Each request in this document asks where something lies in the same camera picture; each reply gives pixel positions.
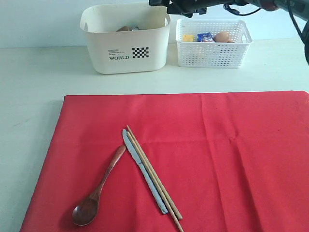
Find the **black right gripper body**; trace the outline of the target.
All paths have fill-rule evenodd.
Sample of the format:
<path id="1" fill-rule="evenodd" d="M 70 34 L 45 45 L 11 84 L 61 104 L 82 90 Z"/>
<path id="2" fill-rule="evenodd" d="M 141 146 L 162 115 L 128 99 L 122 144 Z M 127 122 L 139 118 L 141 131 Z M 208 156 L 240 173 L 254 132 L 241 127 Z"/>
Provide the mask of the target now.
<path id="1" fill-rule="evenodd" d="M 164 6 L 169 15 L 192 18 L 193 14 L 204 15 L 207 8 L 226 4 L 225 0 L 149 0 L 150 6 Z"/>

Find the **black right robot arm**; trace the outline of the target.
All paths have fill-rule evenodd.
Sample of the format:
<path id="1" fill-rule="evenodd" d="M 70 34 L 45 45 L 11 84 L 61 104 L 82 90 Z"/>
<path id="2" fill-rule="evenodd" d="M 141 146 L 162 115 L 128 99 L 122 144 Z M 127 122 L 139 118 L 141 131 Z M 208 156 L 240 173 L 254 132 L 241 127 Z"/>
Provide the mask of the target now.
<path id="1" fill-rule="evenodd" d="M 165 6 L 170 15 L 183 15 L 191 18 L 193 14 L 205 14 L 208 7 L 216 5 L 254 5 L 262 10 L 275 11 L 282 9 L 288 11 L 286 0 L 149 0 L 150 6 Z"/>

